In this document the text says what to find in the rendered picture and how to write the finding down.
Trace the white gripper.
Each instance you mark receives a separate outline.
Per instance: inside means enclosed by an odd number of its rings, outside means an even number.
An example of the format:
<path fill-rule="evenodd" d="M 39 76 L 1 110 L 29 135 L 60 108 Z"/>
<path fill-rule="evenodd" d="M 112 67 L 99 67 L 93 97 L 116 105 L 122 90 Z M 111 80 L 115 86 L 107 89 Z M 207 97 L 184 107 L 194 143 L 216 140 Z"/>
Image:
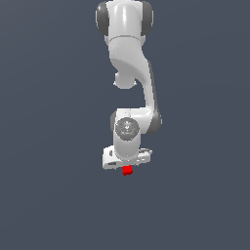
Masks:
<path fill-rule="evenodd" d="M 148 163 L 150 161 L 151 154 L 151 149 L 140 148 L 138 155 L 134 159 L 122 160 L 116 156 L 114 146 L 105 147 L 103 152 L 103 168 L 117 169 L 128 165 L 139 166 L 142 163 Z"/>

